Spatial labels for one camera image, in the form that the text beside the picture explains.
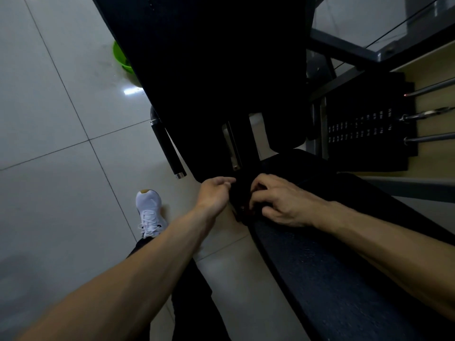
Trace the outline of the person's left hand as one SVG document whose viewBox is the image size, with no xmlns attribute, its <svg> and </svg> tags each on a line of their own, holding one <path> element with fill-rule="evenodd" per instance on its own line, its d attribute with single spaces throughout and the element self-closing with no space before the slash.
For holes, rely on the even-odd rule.
<svg viewBox="0 0 455 341">
<path fill-rule="evenodd" d="M 228 198 L 211 197 L 211 180 L 205 180 L 200 187 L 195 210 L 200 212 L 205 220 L 214 220 L 228 204 Z"/>
</svg>

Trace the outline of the silver metal seat bracket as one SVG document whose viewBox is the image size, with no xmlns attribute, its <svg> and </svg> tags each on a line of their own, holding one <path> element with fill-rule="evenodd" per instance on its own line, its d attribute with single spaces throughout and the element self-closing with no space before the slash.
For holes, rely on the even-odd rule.
<svg viewBox="0 0 455 341">
<path fill-rule="evenodd" d="M 225 138 L 227 148 L 229 151 L 229 156 L 231 160 L 232 170 L 238 171 L 242 168 L 240 155 L 238 153 L 237 145 L 234 140 L 234 134 L 232 132 L 229 122 L 222 125 L 222 132 Z"/>
</svg>

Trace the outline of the person's right hand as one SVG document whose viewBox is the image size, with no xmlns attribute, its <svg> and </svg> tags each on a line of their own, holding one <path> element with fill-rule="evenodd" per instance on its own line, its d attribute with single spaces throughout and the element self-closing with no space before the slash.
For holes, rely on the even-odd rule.
<svg viewBox="0 0 455 341">
<path fill-rule="evenodd" d="M 251 185 L 249 208 L 263 202 L 270 202 L 274 209 L 286 214 L 287 224 L 282 225 L 290 227 L 320 226 L 332 207 L 330 202 L 284 178 L 264 173 L 258 175 Z"/>
</svg>

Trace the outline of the black padded seat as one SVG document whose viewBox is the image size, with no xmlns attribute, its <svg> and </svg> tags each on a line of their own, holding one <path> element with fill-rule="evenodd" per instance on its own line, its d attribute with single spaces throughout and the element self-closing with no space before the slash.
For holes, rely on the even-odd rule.
<svg viewBox="0 0 455 341">
<path fill-rule="evenodd" d="M 316 196 L 455 246 L 455 235 L 349 173 L 293 149 L 252 166 Z M 312 227 L 290 228 L 262 217 L 247 222 L 259 252 L 311 340 L 455 341 L 452 322 L 373 267 L 341 241 Z"/>
</svg>

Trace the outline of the green plastic basin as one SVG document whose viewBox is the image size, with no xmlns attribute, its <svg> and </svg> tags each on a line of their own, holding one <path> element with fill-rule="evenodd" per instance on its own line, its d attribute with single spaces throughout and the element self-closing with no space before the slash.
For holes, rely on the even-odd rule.
<svg viewBox="0 0 455 341">
<path fill-rule="evenodd" d="M 117 41 L 113 42 L 112 45 L 112 54 L 114 59 L 116 60 L 117 63 L 120 64 L 120 66 L 129 74 L 135 75 L 134 70 L 131 66 L 131 63 L 129 60 L 126 58 L 124 53 L 122 52 L 120 46 L 118 45 Z"/>
</svg>

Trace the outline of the black cloth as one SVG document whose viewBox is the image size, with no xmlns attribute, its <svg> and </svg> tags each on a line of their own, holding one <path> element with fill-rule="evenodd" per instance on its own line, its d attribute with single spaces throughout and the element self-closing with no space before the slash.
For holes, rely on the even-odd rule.
<svg viewBox="0 0 455 341">
<path fill-rule="evenodd" d="M 257 170 L 257 168 L 254 170 L 241 168 L 234 172 L 236 183 L 234 183 L 230 189 L 229 202 L 236 220 L 244 224 L 246 227 L 250 227 L 254 222 L 263 217 L 263 207 L 273 206 L 270 202 L 263 202 L 255 204 L 253 209 L 249 208 L 251 185 L 254 179 L 262 173 L 269 174 L 269 172 Z"/>
</svg>

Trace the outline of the silver guide rod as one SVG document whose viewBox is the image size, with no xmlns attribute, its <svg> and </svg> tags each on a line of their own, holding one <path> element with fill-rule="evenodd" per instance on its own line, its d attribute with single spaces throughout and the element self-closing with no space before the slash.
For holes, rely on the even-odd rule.
<svg viewBox="0 0 455 341">
<path fill-rule="evenodd" d="M 433 85 L 426 86 L 424 88 L 421 88 L 419 90 L 416 90 L 416 91 L 413 91 L 410 93 L 406 93 L 406 94 L 404 94 L 404 97 L 418 97 L 418 96 L 428 94 L 433 91 L 438 91 L 438 90 L 441 90 L 441 89 L 444 89 L 446 87 L 453 86 L 453 85 L 455 85 L 455 77 L 448 79 L 448 80 L 438 82 Z"/>
<path fill-rule="evenodd" d="M 455 132 L 443 133 L 438 135 L 428 135 L 423 137 L 416 138 L 404 138 L 403 142 L 405 145 L 418 144 L 418 143 L 427 143 L 427 142 L 437 142 L 444 141 L 449 139 L 455 139 Z"/>
<path fill-rule="evenodd" d="M 433 118 L 435 116 L 447 114 L 453 110 L 455 110 L 455 107 L 443 107 L 443 108 L 437 108 L 434 110 L 428 110 L 425 112 L 420 112 L 420 113 L 413 114 L 413 115 L 404 114 L 399 119 L 399 121 L 409 123 L 409 122 L 415 122 L 415 121 L 419 121 L 419 120 L 426 120 L 428 118 Z"/>
</svg>

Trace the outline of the black padded backrest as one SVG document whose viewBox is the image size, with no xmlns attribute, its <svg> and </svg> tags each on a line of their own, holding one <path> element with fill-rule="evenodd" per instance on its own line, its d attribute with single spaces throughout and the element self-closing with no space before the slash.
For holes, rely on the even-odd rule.
<svg viewBox="0 0 455 341">
<path fill-rule="evenodd" d="M 93 0 L 198 182 L 233 172 L 222 126 L 262 113 L 270 149 L 309 132 L 311 0 Z"/>
</svg>

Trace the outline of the person's right forearm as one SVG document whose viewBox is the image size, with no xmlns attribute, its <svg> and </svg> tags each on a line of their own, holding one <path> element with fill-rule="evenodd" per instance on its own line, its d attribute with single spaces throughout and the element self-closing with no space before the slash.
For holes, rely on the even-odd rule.
<svg viewBox="0 0 455 341">
<path fill-rule="evenodd" d="M 317 228 L 367 259 L 407 293 L 455 322 L 455 246 L 350 209 L 323 203 Z"/>
</svg>

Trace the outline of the person's left forearm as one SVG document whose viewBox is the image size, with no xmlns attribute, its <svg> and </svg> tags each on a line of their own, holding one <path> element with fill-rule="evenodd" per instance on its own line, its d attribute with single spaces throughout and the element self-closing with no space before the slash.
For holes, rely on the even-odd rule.
<svg viewBox="0 0 455 341">
<path fill-rule="evenodd" d="M 197 206 L 155 240 L 70 293 L 18 341 L 135 338 L 162 309 L 217 214 Z"/>
</svg>

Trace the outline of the black weight stack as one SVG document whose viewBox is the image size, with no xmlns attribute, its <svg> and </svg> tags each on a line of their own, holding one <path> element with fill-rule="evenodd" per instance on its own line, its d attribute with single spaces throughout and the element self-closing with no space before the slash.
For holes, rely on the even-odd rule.
<svg viewBox="0 0 455 341">
<path fill-rule="evenodd" d="M 402 72 L 363 73 L 326 96 L 328 161 L 341 172 L 400 172 L 418 155 L 414 83 Z"/>
</svg>

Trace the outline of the person's black trouser leg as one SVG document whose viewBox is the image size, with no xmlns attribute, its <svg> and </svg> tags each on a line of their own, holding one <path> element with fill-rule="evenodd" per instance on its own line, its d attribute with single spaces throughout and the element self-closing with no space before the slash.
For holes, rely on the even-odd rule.
<svg viewBox="0 0 455 341">
<path fill-rule="evenodd" d="M 231 341 L 212 299 L 212 290 L 190 260 L 172 294 L 174 332 L 172 341 Z"/>
</svg>

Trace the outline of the white sneaker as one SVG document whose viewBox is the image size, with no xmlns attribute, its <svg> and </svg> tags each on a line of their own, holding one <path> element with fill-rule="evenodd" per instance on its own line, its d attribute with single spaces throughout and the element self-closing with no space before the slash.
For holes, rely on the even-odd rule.
<svg viewBox="0 0 455 341">
<path fill-rule="evenodd" d="M 168 227 L 162 216 L 162 199 L 152 189 L 140 190 L 136 195 L 136 208 L 141 219 L 141 236 L 143 239 L 156 238 Z"/>
</svg>

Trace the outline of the grey steel machine frame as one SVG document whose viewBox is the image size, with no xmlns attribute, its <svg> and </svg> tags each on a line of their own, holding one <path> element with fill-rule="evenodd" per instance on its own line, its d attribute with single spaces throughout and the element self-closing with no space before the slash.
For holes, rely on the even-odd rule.
<svg viewBox="0 0 455 341">
<path fill-rule="evenodd" d="M 312 28 L 307 48 L 352 66 L 312 92 L 325 102 L 334 89 L 363 73 L 389 73 L 455 40 L 455 0 L 404 0 L 406 18 L 367 46 Z M 327 130 L 322 138 L 328 146 Z"/>
</svg>

